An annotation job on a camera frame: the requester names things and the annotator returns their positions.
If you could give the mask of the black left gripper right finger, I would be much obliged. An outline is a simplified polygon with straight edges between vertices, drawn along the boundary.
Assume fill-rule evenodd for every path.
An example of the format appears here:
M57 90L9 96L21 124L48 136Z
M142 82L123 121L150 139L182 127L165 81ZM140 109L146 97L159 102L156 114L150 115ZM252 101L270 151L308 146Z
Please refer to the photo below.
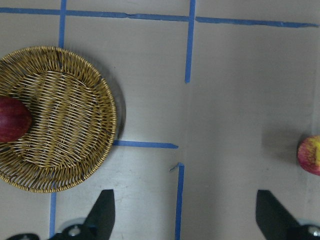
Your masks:
M300 224L269 190L257 191L255 220L267 240L310 240L309 225Z

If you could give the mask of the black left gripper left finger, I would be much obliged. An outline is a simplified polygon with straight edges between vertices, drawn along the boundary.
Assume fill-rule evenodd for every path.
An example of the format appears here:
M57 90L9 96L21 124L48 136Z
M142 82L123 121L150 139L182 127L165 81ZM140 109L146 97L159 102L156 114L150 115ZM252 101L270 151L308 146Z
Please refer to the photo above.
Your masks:
M109 240L115 225L116 209L113 189L102 190L83 225L89 240Z

